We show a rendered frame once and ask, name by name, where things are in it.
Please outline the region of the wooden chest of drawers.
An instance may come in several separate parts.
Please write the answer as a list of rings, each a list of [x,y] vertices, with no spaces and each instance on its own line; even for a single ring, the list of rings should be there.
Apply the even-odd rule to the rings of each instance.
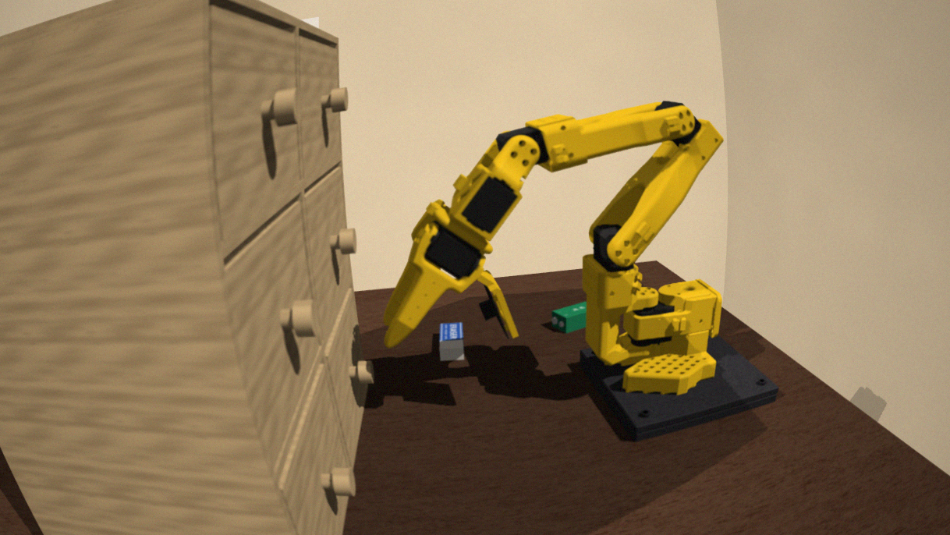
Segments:
[[[260,0],[111,0],[0,37],[0,447],[44,535],[296,535],[279,487],[347,286],[275,470],[215,203],[209,5],[337,49]],[[320,365],[320,366],[319,366]],[[354,452],[354,462],[356,452]]]

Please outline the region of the blue and white eraser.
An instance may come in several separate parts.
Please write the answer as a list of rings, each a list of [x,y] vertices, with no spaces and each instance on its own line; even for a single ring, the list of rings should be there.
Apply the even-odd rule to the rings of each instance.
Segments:
[[[440,324],[440,358],[445,360],[464,360],[463,323]]]

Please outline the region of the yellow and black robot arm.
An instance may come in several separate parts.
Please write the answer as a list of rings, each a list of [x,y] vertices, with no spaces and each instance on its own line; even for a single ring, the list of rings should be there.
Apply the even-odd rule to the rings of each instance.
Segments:
[[[681,395],[714,377],[707,334],[714,329],[718,296],[697,280],[658,291],[641,287],[635,262],[724,142],[713,123],[697,120],[674,101],[583,120],[551,115],[526,122],[498,134],[471,173],[459,175],[449,217],[490,241],[523,197],[520,177],[526,179],[535,165],[558,172],[587,164],[589,158],[661,142],[589,229],[594,253],[583,256],[587,343],[604,365],[636,363],[624,371],[625,392]],[[622,314],[626,332],[619,336]]]

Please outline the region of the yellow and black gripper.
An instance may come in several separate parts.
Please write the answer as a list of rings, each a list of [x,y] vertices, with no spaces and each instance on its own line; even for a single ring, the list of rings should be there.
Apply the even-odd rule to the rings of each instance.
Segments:
[[[519,336],[504,294],[490,271],[484,271],[483,268],[485,255],[492,253],[492,246],[487,239],[458,219],[450,218],[449,209],[440,199],[430,203],[424,216],[413,228],[413,246],[408,264],[402,271],[384,314],[384,324],[389,326],[385,338],[387,348],[397,346],[408,338],[446,290],[462,294],[475,280],[484,284],[489,297],[479,303],[484,319],[497,316],[506,338],[509,338],[507,331],[513,338]],[[441,269],[455,278],[449,277]],[[493,296],[490,292],[494,293]]]

